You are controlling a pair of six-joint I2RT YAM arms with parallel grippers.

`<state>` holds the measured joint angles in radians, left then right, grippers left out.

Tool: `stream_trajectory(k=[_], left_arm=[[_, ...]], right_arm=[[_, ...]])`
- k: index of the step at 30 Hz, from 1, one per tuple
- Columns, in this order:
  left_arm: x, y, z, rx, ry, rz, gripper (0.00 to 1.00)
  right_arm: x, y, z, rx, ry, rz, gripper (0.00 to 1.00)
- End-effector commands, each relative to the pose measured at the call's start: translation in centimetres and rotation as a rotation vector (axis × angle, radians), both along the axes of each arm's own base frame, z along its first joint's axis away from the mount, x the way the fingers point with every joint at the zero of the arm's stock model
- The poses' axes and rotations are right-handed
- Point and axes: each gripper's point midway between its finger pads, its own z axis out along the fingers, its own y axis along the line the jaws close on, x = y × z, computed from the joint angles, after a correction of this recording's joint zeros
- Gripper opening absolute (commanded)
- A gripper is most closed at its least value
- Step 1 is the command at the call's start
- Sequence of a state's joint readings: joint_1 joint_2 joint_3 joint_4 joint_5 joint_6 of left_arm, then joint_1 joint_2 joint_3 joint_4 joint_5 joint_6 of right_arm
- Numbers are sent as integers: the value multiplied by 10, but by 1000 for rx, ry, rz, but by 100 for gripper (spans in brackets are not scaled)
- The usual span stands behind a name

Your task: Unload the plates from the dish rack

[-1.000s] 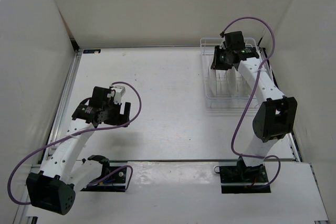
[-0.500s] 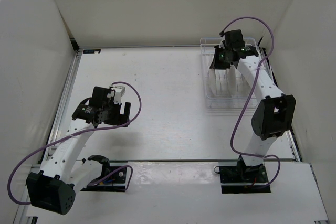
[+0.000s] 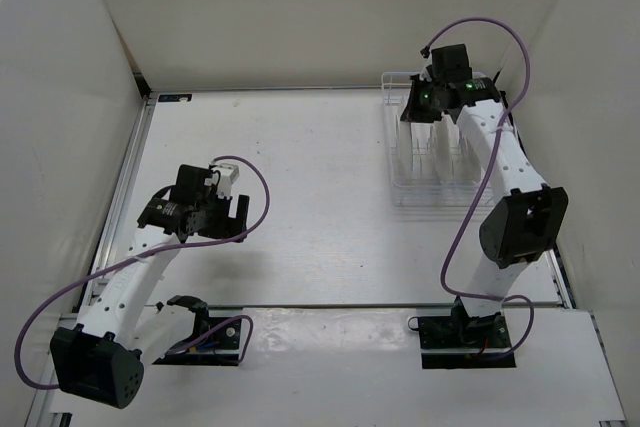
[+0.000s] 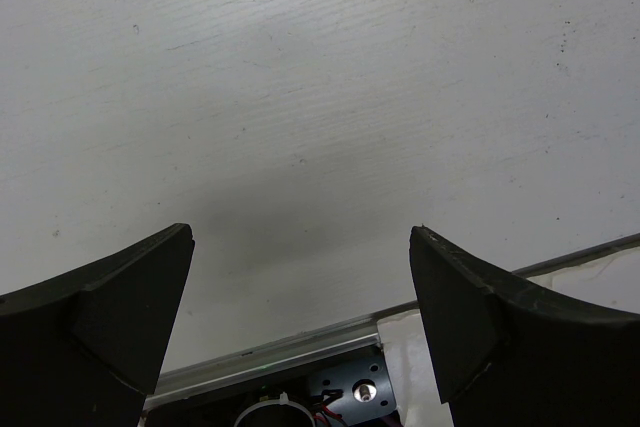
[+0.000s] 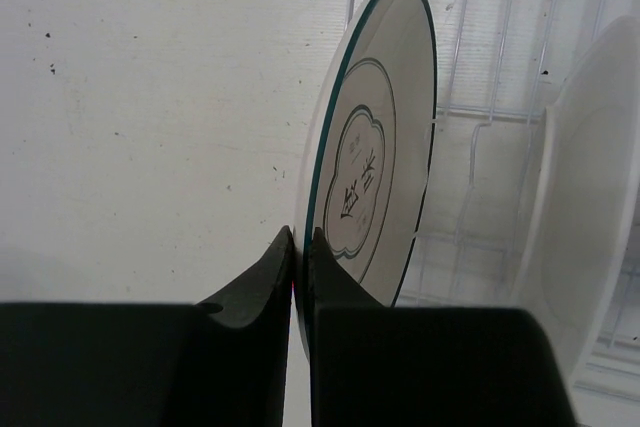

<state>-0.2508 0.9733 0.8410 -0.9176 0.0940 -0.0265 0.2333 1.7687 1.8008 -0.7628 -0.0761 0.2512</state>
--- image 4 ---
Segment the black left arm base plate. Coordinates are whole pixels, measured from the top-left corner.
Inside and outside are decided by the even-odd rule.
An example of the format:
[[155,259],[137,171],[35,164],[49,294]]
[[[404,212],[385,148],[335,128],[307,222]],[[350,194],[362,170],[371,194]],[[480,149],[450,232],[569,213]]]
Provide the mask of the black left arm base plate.
[[383,351],[367,346],[174,400],[142,426],[400,426]]

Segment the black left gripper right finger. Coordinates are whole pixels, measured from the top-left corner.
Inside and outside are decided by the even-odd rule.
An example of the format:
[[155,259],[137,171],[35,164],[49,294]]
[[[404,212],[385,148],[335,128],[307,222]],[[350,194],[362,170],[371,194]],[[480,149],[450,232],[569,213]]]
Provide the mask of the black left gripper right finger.
[[457,426],[635,426],[639,317],[478,259],[426,227],[410,267],[440,400]]

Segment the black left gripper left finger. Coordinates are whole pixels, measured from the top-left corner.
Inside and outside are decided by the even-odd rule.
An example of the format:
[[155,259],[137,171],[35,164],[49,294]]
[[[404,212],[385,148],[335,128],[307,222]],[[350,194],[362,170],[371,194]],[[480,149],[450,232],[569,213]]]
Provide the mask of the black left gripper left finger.
[[4,426],[135,426],[153,394],[195,248],[173,224],[1,297]]

